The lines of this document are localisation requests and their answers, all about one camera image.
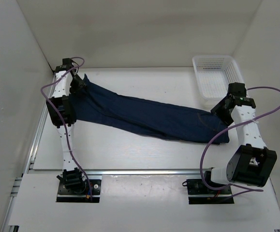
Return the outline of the dark blue denim trousers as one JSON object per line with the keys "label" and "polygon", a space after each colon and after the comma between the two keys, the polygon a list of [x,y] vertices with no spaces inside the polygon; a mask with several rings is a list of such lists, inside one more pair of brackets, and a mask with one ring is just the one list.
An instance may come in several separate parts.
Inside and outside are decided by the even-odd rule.
{"label": "dark blue denim trousers", "polygon": [[118,95],[84,77],[86,88],[70,94],[76,118],[163,140],[208,143],[227,128],[210,112]]}

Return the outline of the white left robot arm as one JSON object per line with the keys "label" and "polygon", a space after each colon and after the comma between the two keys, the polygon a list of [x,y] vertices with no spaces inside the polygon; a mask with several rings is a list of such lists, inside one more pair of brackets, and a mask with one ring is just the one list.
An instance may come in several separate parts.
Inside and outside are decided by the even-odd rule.
{"label": "white left robot arm", "polygon": [[82,194],[87,190],[87,180],[73,152],[74,124],[76,113],[70,94],[85,86],[77,74],[80,65],[74,58],[64,58],[54,72],[53,93],[46,100],[52,124],[57,128],[62,146],[62,174],[57,176],[69,193]]}

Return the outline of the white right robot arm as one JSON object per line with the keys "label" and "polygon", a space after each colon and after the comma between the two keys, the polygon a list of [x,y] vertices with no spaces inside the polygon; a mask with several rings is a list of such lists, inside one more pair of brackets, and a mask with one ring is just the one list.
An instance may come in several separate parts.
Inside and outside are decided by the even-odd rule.
{"label": "white right robot arm", "polygon": [[238,183],[263,187],[277,161],[277,153],[268,149],[258,128],[254,99],[247,97],[244,83],[231,83],[227,95],[211,110],[227,128],[211,141],[236,129],[238,149],[224,168],[201,171],[202,187],[207,193]]}

